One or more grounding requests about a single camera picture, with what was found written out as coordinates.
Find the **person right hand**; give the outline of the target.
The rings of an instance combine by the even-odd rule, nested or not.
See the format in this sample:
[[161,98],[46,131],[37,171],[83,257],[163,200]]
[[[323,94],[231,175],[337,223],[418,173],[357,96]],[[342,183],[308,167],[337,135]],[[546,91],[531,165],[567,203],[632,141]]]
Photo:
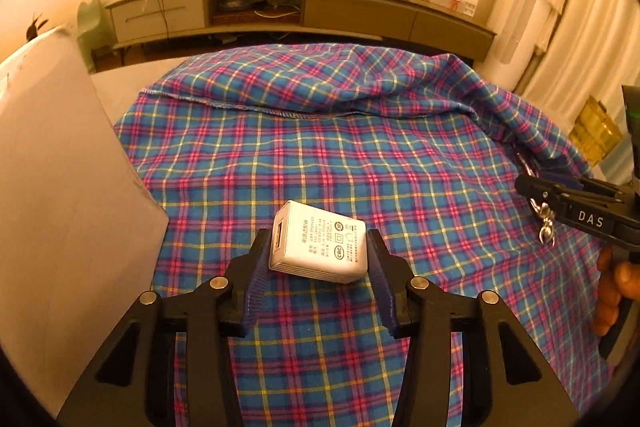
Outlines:
[[639,265],[629,261],[614,262],[612,246],[605,246],[600,252],[597,269],[600,279],[591,328],[602,337],[616,323],[622,299],[639,300],[640,277]]

